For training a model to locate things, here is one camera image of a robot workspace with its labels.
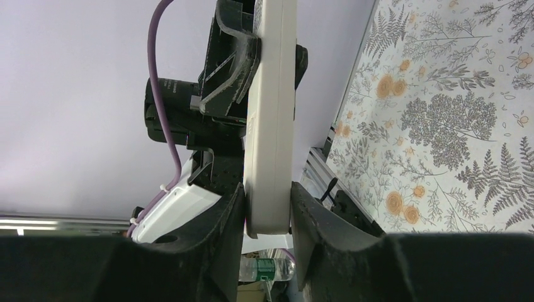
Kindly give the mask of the clear plastic water bottle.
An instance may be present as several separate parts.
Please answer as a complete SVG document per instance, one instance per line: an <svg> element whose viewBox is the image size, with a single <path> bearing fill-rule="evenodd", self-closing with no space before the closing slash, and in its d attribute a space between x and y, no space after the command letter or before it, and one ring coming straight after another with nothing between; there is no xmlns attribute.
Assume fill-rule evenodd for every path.
<svg viewBox="0 0 534 302"><path fill-rule="evenodd" d="M287 258L242 257L240 260L240 282L289 281L294 274L295 263Z"/></svg>

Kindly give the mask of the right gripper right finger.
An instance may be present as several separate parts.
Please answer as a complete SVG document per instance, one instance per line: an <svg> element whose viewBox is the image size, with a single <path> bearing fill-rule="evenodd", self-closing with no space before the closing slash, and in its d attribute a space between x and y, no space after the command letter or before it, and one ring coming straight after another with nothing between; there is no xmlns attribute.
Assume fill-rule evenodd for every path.
<svg viewBox="0 0 534 302"><path fill-rule="evenodd" d="M306 301L532 301L533 236L374 237L291 189L298 288Z"/></svg>

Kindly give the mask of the floral table mat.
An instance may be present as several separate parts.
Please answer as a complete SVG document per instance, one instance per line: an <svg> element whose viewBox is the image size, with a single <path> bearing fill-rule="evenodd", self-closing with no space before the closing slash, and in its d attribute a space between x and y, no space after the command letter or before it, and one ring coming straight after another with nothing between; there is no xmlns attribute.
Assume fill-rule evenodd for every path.
<svg viewBox="0 0 534 302"><path fill-rule="evenodd" d="M533 233L533 0L378 1L327 165L385 232Z"/></svg>

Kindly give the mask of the white remote control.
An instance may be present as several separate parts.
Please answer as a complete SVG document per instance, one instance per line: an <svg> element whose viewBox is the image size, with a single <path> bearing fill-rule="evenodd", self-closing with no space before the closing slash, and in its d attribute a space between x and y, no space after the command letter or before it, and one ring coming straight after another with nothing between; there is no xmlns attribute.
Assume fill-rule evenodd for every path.
<svg viewBox="0 0 534 302"><path fill-rule="evenodd" d="M297 2L257 1L253 32L261 58L249 89L245 136L246 232L290 228Z"/></svg>

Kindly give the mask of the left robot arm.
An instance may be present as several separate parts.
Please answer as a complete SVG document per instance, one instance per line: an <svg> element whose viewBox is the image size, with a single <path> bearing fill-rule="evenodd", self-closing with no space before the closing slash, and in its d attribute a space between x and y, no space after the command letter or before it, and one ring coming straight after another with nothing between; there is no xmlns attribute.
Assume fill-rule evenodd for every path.
<svg viewBox="0 0 534 302"><path fill-rule="evenodd" d="M154 242L240 189L250 237L290 231L293 123L307 49L297 43L296 1L217 1L196 82L158 76L161 1L147 37L144 116L170 150L174 176L130 221L127 235Z"/></svg>

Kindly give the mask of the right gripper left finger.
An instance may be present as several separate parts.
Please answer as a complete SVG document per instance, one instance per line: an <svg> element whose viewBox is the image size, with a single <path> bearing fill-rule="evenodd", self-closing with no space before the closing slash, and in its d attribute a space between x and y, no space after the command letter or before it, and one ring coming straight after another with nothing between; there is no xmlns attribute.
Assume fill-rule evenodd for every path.
<svg viewBox="0 0 534 302"><path fill-rule="evenodd" d="M242 184L153 243L119 236L1 238L2 301L235 301Z"/></svg>

